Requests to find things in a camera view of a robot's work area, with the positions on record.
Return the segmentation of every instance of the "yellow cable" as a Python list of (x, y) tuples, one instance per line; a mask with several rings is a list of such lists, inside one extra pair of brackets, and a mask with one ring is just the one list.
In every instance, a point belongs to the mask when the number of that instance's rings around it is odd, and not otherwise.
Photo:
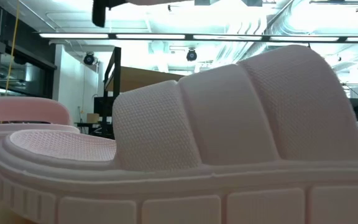
[(12, 43), (12, 51), (11, 51), (11, 62), (9, 63), (9, 71), (8, 71), (8, 73), (7, 73), (5, 96), (7, 96), (7, 88), (8, 88), (8, 86), (9, 86), (9, 78), (11, 77), (11, 71), (12, 71), (13, 52), (14, 52), (15, 43), (16, 43), (17, 24), (19, 23), (19, 7), (20, 7), (20, 0), (17, 0), (17, 6), (16, 6), (16, 23), (15, 23), (15, 30), (14, 30), (14, 32), (13, 32), (13, 43)]

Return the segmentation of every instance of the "cardboard box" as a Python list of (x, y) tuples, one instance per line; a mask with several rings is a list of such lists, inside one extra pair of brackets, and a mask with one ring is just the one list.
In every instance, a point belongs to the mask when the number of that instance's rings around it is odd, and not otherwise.
[[(179, 81), (179, 79), (182, 77), (184, 76), (122, 66), (120, 92), (135, 90), (140, 87), (153, 85), (168, 80)], [(114, 79), (108, 83), (107, 91), (113, 91), (113, 83)]]
[(99, 114), (87, 114), (86, 122), (87, 123), (98, 123), (99, 122)]

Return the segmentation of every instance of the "glass wall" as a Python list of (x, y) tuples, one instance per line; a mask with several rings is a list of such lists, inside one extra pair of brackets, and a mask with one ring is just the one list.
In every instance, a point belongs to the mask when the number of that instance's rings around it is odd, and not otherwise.
[(26, 94), (18, 93), (15, 91), (8, 90), (6, 92), (5, 89), (0, 88), (0, 96), (28, 96)]
[[(0, 86), (6, 86), (11, 56), (1, 55)], [(19, 91), (22, 95), (46, 95), (47, 72), (24, 58), (14, 57), (8, 89)]]

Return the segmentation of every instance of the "ceiling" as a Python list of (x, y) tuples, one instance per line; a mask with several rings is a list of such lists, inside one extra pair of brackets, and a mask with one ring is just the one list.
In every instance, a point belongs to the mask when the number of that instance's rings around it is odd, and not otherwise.
[[(16, 13), (16, 0), (0, 0), (0, 6)], [(289, 0), (266, 0), (263, 7), (247, 7), (241, 0), (220, 0), (210, 6), (195, 6), (183, 1), (156, 6), (123, 4), (107, 13), (106, 27), (91, 22), (93, 0), (21, 0), (20, 19), (40, 32), (136, 32), (192, 34), (358, 35), (358, 6), (312, 5), (309, 0), (294, 0), (283, 14), (271, 18)], [(190, 42), (79, 40), (61, 42), (71, 54), (82, 57), (95, 51), (108, 61), (112, 46), (122, 47), (122, 65), (186, 75), (234, 63), (240, 59), (275, 49), (271, 44), (252, 42)], [(339, 78), (355, 73), (358, 44), (311, 44), (337, 71)], [(186, 60), (189, 49), (198, 59)]]

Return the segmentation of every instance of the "slide sandal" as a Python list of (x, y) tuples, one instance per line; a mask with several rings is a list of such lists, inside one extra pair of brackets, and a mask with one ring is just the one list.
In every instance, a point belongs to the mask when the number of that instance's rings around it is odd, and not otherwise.
[(35, 97), (0, 97), (0, 121), (41, 121), (40, 123), (1, 123), (0, 140), (24, 129), (51, 129), (79, 133), (78, 128), (71, 126), (68, 110), (57, 101)]
[(329, 65), (282, 47), (121, 94), (116, 141), (18, 131), (0, 201), (47, 224), (358, 223), (358, 129)]

